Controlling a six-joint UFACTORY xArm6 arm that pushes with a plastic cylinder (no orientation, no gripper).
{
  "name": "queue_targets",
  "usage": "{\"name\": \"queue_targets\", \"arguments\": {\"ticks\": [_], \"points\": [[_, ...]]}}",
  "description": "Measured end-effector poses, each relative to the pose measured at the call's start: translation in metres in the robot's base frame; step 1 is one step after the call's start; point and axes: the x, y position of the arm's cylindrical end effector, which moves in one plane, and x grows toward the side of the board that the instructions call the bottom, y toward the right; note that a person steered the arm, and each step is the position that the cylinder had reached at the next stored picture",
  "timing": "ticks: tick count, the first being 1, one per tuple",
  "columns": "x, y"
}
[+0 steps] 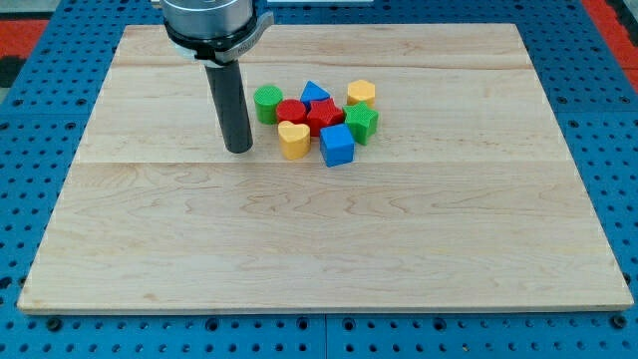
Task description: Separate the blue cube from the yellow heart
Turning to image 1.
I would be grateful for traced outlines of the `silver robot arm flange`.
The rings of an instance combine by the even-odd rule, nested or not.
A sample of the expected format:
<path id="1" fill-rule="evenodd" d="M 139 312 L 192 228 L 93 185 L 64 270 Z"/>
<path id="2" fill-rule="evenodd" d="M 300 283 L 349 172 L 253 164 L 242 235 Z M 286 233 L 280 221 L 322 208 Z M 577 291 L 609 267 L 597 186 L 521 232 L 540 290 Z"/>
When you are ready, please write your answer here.
<path id="1" fill-rule="evenodd" d="M 220 68 L 250 51 L 274 24 L 252 0 L 160 0 L 168 38 L 184 57 Z"/>

